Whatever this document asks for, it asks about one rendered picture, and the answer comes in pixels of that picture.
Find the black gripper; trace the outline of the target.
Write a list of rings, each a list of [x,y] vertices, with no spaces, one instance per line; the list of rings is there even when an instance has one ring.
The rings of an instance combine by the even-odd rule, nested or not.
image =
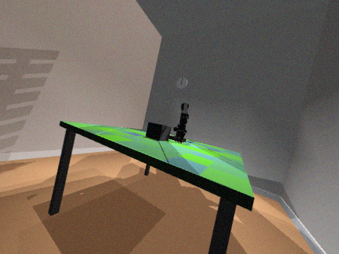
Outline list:
[[[186,125],[180,124],[180,130],[177,133],[181,136],[181,140],[183,140],[187,130],[185,129]]]

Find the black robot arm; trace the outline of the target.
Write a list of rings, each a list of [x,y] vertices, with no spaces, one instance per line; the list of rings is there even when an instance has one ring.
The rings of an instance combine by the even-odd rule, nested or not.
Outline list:
[[[180,116],[180,122],[178,124],[177,127],[174,127],[174,131],[177,131],[177,130],[180,130],[180,124],[183,124],[183,125],[186,125],[187,124],[187,119],[189,119],[189,114],[188,114],[188,103],[182,103],[181,104],[181,110],[182,110],[182,113],[181,113],[181,116]],[[176,132],[176,136],[175,137],[180,137],[181,136]]]

